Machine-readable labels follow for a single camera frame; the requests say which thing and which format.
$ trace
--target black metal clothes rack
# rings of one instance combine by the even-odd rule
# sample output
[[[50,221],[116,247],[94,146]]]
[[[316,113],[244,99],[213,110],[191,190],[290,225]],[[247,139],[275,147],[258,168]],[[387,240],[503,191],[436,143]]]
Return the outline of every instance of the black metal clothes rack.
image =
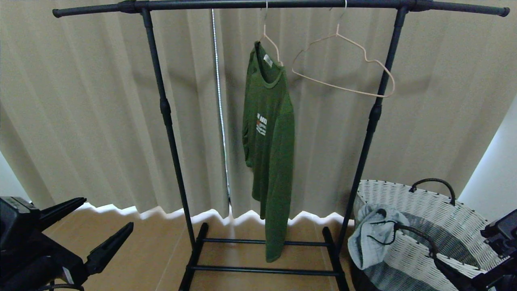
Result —
[[[310,7],[343,7],[344,0],[267,0],[267,6],[270,8],[310,8]],[[363,7],[363,8],[393,8],[397,9],[397,16],[394,22],[393,34],[391,36],[391,43],[386,58],[386,68],[391,70],[397,45],[399,43],[404,19],[408,12],[420,12],[426,10],[448,10],[460,11],[480,14],[491,14],[505,17],[510,12],[509,8],[479,6],[470,4],[457,4],[447,2],[434,2],[433,0],[348,0],[347,6],[349,8]],[[151,58],[153,59],[153,67],[158,85],[158,92],[160,94],[160,111],[163,116],[163,122],[167,130],[169,138],[169,145],[171,148],[172,159],[176,171],[176,179],[178,180],[179,192],[181,196],[181,203],[185,211],[185,218],[187,221],[187,229],[189,233],[190,243],[192,245],[192,254],[190,260],[186,265],[185,274],[180,291],[187,291],[196,271],[226,271],[226,272],[252,272],[252,273],[272,273],[272,274],[297,274],[297,275],[314,275],[314,276],[331,276],[336,278],[336,282],[340,291],[348,291],[348,285],[345,279],[341,263],[339,261],[339,253],[343,246],[345,238],[345,230],[347,222],[351,217],[354,200],[357,194],[359,182],[361,180],[362,172],[372,143],[373,134],[377,127],[377,123],[381,117],[383,99],[377,97],[373,105],[368,126],[366,130],[366,137],[364,139],[361,155],[359,158],[357,170],[348,205],[344,215],[342,228],[338,237],[337,244],[334,244],[332,235],[328,227],[323,228],[323,237],[325,242],[304,242],[304,241],[286,241],[285,245],[296,246],[318,246],[325,247],[330,257],[332,264],[332,271],[325,270],[300,270],[300,269],[273,269],[273,268],[250,268],[250,267],[224,267],[224,266],[207,266],[199,265],[201,250],[205,242],[211,243],[252,243],[264,244],[264,240],[249,240],[249,239],[222,239],[222,238],[207,238],[208,224],[203,223],[197,238],[194,238],[194,230],[190,218],[189,206],[187,203],[187,195],[185,193],[185,185],[183,176],[181,174],[181,167],[179,163],[178,151],[176,148],[176,141],[174,139],[174,132],[172,128],[171,108],[169,101],[165,95],[163,87],[163,79],[160,70],[160,61],[158,59],[158,52],[156,49],[155,36],[153,32],[153,22],[150,12],[152,10],[176,10],[176,9],[219,9],[219,8],[265,8],[266,0],[169,0],[169,1],[123,1],[117,4],[98,5],[87,7],[76,7],[66,9],[54,9],[52,13],[57,18],[62,16],[103,13],[103,12],[124,12],[124,13],[139,13],[144,20],[144,26],[147,31],[147,40],[149,42],[149,49]],[[381,82],[378,88],[378,95],[384,95],[388,83],[388,75],[383,73]]]

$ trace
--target brown floor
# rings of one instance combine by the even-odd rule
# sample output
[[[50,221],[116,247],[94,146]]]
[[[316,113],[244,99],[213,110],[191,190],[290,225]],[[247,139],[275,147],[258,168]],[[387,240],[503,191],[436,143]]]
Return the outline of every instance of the brown floor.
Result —
[[[84,287],[94,290],[177,290],[190,257],[190,244],[183,213],[164,214],[151,210],[143,215],[135,211],[93,208],[79,209],[45,231],[45,234],[78,254],[86,261],[88,253],[127,222],[134,231],[103,273],[91,276]],[[237,219],[222,220],[215,213],[194,219],[194,231],[202,222],[209,223],[208,236],[214,238],[264,239],[264,225],[258,215],[249,212]],[[318,219],[312,214],[299,215],[290,223],[287,239],[324,241],[321,230],[328,226],[334,239],[340,229],[338,217]],[[341,263],[350,282],[347,250]],[[325,248],[285,246],[276,262],[265,262],[264,246],[253,244],[206,243],[200,264],[266,268],[331,270]],[[332,290],[338,291],[333,277],[300,275],[196,272],[191,290]]]

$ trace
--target gray garment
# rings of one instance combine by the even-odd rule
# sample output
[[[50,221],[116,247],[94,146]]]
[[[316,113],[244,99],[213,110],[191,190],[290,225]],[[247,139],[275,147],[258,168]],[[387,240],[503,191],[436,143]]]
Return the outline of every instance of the gray garment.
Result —
[[[393,206],[383,204],[367,203],[359,209],[356,221],[359,224],[348,239],[348,251],[357,268],[361,270],[383,261],[390,246],[377,241],[389,243],[393,240],[393,222],[409,226],[409,221],[401,212]]]

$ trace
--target long-sleeve shirt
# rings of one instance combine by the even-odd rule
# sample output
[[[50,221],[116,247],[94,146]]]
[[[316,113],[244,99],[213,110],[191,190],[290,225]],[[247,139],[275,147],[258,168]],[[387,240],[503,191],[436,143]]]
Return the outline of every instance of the long-sleeve shirt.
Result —
[[[246,77],[242,143],[253,169],[252,197],[266,220],[266,261],[272,262],[281,255],[291,205],[294,113],[285,69],[258,41]]]

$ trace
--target empty hanger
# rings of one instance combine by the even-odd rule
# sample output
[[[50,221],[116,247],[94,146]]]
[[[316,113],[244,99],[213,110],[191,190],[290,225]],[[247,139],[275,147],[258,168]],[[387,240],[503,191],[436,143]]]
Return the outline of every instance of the empty hanger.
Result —
[[[345,0],[345,10],[346,10],[347,5],[348,5],[348,2],[347,2],[347,0]],[[312,81],[314,81],[314,82],[318,82],[318,83],[321,83],[321,84],[323,84],[323,85],[327,85],[327,86],[334,87],[334,88],[341,89],[341,90],[346,90],[346,91],[349,91],[349,92],[354,92],[354,93],[359,93],[359,94],[364,94],[364,95],[369,95],[369,96],[375,96],[375,97],[389,97],[389,96],[391,96],[391,95],[395,92],[395,79],[394,79],[394,78],[393,78],[393,76],[391,75],[390,71],[389,71],[389,70],[388,70],[388,69],[387,69],[387,68],[386,68],[386,67],[385,67],[381,62],[379,62],[379,60],[369,60],[369,59],[367,59],[367,57],[366,57],[366,49],[365,49],[363,46],[361,46],[360,44],[356,43],[355,41],[353,41],[353,40],[351,40],[351,39],[349,39],[349,38],[346,38],[346,37],[342,36],[341,34],[339,34],[339,22],[341,21],[341,18],[343,18],[343,15],[344,15],[344,14],[345,14],[345,12],[343,11],[343,14],[341,14],[341,16],[339,17],[338,25],[337,25],[337,27],[336,27],[336,33],[335,33],[335,34],[332,34],[332,35],[329,35],[329,36],[327,36],[327,37],[320,38],[320,39],[318,39],[318,40],[315,40],[315,41],[311,42],[311,43],[310,43],[310,44],[309,44],[305,49],[301,50],[301,51],[296,55],[296,57],[295,57],[295,58],[294,58],[294,60],[293,60],[293,68],[292,68],[293,73],[295,73],[295,74],[297,74],[297,75],[299,75],[299,76],[301,76],[301,77],[304,77],[304,78],[306,78],[306,79],[312,80]],[[359,47],[359,48],[363,51],[363,53],[364,53],[364,60],[365,60],[366,62],[368,62],[368,63],[373,63],[373,62],[378,63],[378,65],[379,65],[379,66],[381,66],[381,67],[384,69],[384,71],[388,74],[389,78],[391,79],[391,82],[392,82],[392,84],[393,84],[393,88],[391,89],[391,92],[390,92],[389,94],[386,94],[386,95],[378,95],[378,94],[373,94],[373,93],[368,93],[368,92],[363,92],[363,91],[357,91],[357,90],[353,90],[353,89],[343,88],[343,87],[339,87],[339,86],[332,85],[332,84],[329,84],[329,83],[325,83],[325,82],[323,82],[323,81],[318,81],[318,80],[316,80],[316,79],[313,79],[313,78],[311,78],[311,77],[308,77],[308,76],[302,75],[302,74],[300,74],[300,73],[298,73],[298,72],[294,71],[294,64],[295,64],[295,62],[296,62],[296,59],[301,55],[301,53],[303,53],[303,52],[307,52],[307,51],[308,51],[308,49],[311,47],[311,45],[313,45],[313,44],[315,44],[315,43],[317,43],[317,42],[320,42],[320,41],[323,41],[323,40],[329,39],[329,38],[333,38],[333,37],[339,37],[339,38],[342,38],[342,39],[344,39],[344,40],[346,40],[346,41],[350,42],[351,44],[353,44],[353,45],[355,45],[355,46]]]
[[[284,64],[282,63],[282,61],[280,60],[280,52],[278,50],[278,47],[277,45],[275,44],[275,42],[273,42],[272,39],[269,38],[269,36],[267,36],[266,34],[266,20],[267,20],[267,9],[268,9],[268,0],[266,0],[266,15],[264,16],[264,33],[262,35],[262,37],[260,38],[259,41],[262,41],[262,39],[267,39],[269,40],[269,42],[275,47],[276,51],[277,51],[277,61],[280,63],[280,65],[283,67]]]

